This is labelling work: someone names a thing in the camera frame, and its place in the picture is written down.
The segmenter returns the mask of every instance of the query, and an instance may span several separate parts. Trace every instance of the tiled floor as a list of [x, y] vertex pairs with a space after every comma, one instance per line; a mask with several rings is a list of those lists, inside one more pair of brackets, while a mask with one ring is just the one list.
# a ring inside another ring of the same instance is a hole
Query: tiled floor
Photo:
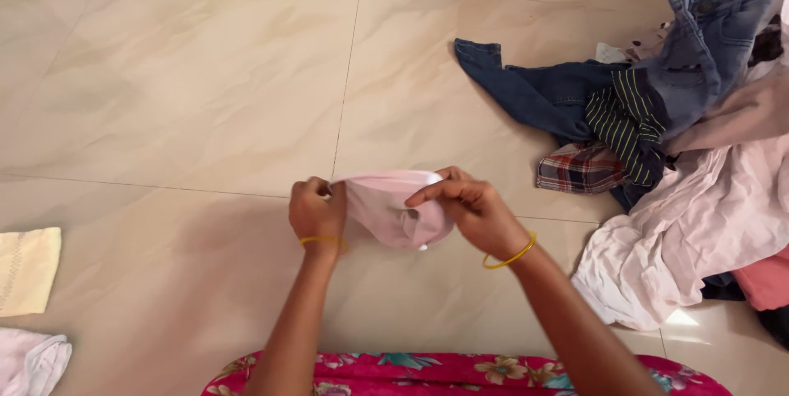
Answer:
[[[670, 18], [665, 0], [2, 0], [0, 230], [61, 226], [46, 313], [57, 395], [197, 394], [261, 348], [300, 259], [294, 180], [449, 164], [489, 179], [569, 272], [621, 212], [533, 187], [555, 144], [464, 75], [455, 37], [505, 61], [593, 57]], [[322, 348], [553, 353], [507, 271], [459, 234], [392, 251], [350, 224]], [[783, 394], [789, 354], [739, 304], [616, 329], [735, 394]]]

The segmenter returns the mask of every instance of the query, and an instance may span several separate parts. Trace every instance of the plaid fabric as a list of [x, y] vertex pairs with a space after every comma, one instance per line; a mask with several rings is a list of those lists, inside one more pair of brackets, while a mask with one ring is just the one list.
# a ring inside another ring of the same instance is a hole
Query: plaid fabric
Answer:
[[597, 194], [625, 179], [624, 165], [602, 142], [570, 143], [538, 165], [538, 189]]

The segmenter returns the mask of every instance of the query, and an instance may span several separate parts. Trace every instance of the hands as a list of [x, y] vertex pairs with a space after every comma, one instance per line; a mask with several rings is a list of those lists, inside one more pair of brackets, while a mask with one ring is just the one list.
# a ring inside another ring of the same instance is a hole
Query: hands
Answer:
[[346, 220], [346, 186], [336, 184], [329, 191], [329, 183], [319, 177], [311, 177], [306, 182], [296, 182], [291, 189], [291, 212], [288, 220], [299, 240], [305, 237], [334, 237], [335, 242], [315, 241], [305, 244], [307, 252], [327, 251], [339, 256], [342, 230]]
[[526, 247], [531, 237], [492, 185], [456, 166], [436, 172], [444, 180], [417, 191], [406, 200], [408, 207], [436, 199], [463, 237], [498, 260], [508, 260]]

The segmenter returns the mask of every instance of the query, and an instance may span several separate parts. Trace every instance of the yellow bangle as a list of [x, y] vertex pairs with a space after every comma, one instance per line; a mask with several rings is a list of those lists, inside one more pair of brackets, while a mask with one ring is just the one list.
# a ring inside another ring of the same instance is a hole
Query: yellow bangle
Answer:
[[337, 237], [331, 237], [331, 236], [310, 236], [310, 237], [305, 237], [304, 239], [299, 240], [298, 243], [301, 244], [301, 248], [302, 249], [306, 249], [304, 244], [306, 244], [307, 242], [317, 242], [319, 240], [326, 240], [328, 242], [337, 242], [338, 244], [342, 245], [342, 247], [344, 248], [342, 250], [342, 254], [346, 254], [348, 252], [348, 250], [350, 249], [350, 247], [348, 246], [348, 242], [346, 242], [345, 240], [342, 240], [342, 239], [338, 239]]
[[529, 236], [531, 236], [532, 240], [530, 240], [530, 241], [528, 242], [528, 245], [527, 245], [527, 246], [526, 246], [524, 249], [522, 249], [522, 250], [521, 250], [521, 252], [519, 252], [518, 254], [516, 254], [516, 255], [515, 255], [515, 256], [514, 256], [512, 259], [510, 259], [510, 260], [505, 260], [504, 262], [501, 262], [501, 263], [499, 263], [498, 265], [488, 265], [488, 264], [486, 264], [486, 263], [485, 263], [485, 261], [486, 261], [486, 260], [488, 260], [488, 257], [490, 257], [490, 255], [489, 255], [489, 254], [486, 254], [486, 255], [485, 255], [485, 258], [483, 258], [483, 259], [482, 259], [482, 266], [483, 266], [483, 267], [485, 267], [485, 268], [487, 268], [488, 270], [496, 270], [497, 268], [501, 268], [501, 267], [503, 267], [503, 266], [507, 265], [508, 263], [510, 263], [510, 262], [512, 262], [512, 261], [514, 261], [514, 260], [516, 260], [516, 259], [518, 259], [519, 257], [521, 257], [521, 256], [525, 255], [525, 254], [526, 254], [526, 252], [527, 252], [527, 251], [528, 251], [530, 248], [532, 248], [532, 245], [534, 245], [534, 242], [537, 242], [537, 241], [538, 241], [538, 234], [537, 234], [537, 233], [535, 233], [534, 231], [532, 231], [532, 230], [528, 230], [528, 235], [529, 235]]

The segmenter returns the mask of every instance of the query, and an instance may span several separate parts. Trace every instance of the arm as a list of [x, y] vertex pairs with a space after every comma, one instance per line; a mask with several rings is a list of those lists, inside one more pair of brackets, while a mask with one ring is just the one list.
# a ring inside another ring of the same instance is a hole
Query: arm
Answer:
[[[455, 167], [438, 173], [445, 180], [419, 190], [407, 206], [438, 200], [469, 242], [499, 260], [511, 259], [527, 245], [528, 232], [488, 182]], [[539, 246], [509, 267], [579, 394], [665, 394]]]
[[[327, 201], [321, 196], [328, 193], [326, 180], [317, 177], [293, 186], [290, 220], [300, 240], [310, 236], [342, 237], [345, 185], [337, 184]], [[243, 396], [309, 396], [323, 303], [339, 256], [339, 243], [316, 241], [305, 245], [301, 269]]]

